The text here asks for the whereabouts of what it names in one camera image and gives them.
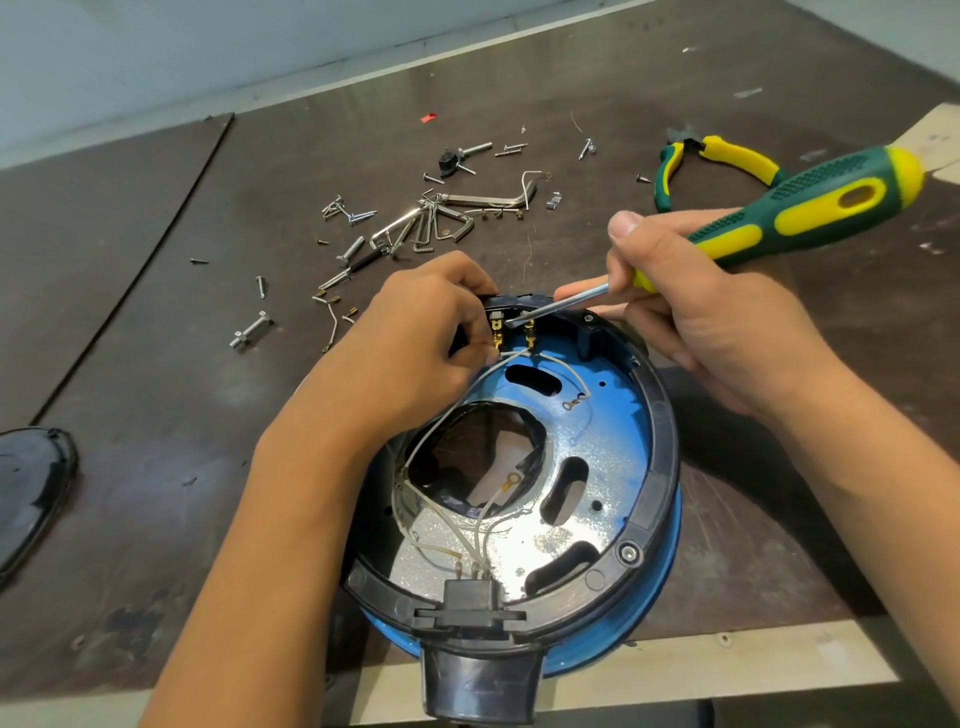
pliers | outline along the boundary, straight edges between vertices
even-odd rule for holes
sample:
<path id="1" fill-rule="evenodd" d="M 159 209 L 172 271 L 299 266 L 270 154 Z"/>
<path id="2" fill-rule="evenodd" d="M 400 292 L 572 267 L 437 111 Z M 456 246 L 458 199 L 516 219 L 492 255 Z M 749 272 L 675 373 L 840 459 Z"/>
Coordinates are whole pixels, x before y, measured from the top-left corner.
<path id="1" fill-rule="evenodd" d="M 731 144 L 717 134 L 698 136 L 689 129 L 681 132 L 668 129 L 666 138 L 669 143 L 660 152 L 660 169 L 654 179 L 654 204 L 657 212 L 669 212 L 671 209 L 670 178 L 680 169 L 686 149 L 697 150 L 704 159 L 742 169 L 768 187 L 776 187 L 786 179 L 783 170 L 771 159 L 753 149 Z"/>

person's left hand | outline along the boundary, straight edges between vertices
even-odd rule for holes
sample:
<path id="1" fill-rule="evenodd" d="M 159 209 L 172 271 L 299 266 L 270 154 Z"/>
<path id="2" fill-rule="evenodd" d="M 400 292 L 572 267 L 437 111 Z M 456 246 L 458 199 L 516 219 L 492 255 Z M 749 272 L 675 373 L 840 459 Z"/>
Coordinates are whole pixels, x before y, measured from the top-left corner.
<path id="1" fill-rule="evenodd" d="M 275 425 L 346 428 L 372 448 L 422 425 L 459 399 L 476 373 L 498 358 L 477 298 L 495 293 L 490 276 L 460 252 L 394 273 L 352 330 L 317 363 Z M 468 344 L 449 356 L 458 326 Z"/>

forearm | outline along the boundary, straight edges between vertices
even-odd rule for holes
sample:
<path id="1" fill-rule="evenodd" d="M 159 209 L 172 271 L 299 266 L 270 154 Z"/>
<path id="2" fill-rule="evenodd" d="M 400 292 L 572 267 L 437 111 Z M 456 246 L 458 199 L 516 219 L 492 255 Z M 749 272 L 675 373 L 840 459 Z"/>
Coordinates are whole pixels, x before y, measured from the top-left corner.
<path id="1" fill-rule="evenodd" d="M 839 361 L 773 427 L 960 711 L 960 467 Z"/>
<path id="2" fill-rule="evenodd" d="M 261 440 L 247 489 L 142 725 L 315 726 L 329 606 L 366 453 Z M 318 482 L 316 473 L 323 473 Z"/>

person's right arm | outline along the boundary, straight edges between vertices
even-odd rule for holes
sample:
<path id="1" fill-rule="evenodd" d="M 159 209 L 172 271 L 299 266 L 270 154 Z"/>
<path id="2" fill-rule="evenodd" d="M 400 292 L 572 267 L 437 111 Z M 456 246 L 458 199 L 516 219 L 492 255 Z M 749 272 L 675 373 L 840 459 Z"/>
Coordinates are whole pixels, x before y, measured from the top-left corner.
<path id="1" fill-rule="evenodd" d="M 960 466 L 839 359 L 790 290 L 758 270 L 726 273 L 683 237 L 726 212 L 617 213 L 611 293 L 590 308 L 775 432 L 960 714 Z M 634 269 L 660 295 L 632 289 Z"/>

white wall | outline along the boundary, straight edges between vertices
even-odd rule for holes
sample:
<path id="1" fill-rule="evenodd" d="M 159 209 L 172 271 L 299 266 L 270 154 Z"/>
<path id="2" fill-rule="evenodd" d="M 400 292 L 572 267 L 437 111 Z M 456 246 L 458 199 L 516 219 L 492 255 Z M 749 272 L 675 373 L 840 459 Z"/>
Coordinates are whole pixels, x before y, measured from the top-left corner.
<path id="1" fill-rule="evenodd" d="M 0 0 L 0 149 L 561 0 Z"/>

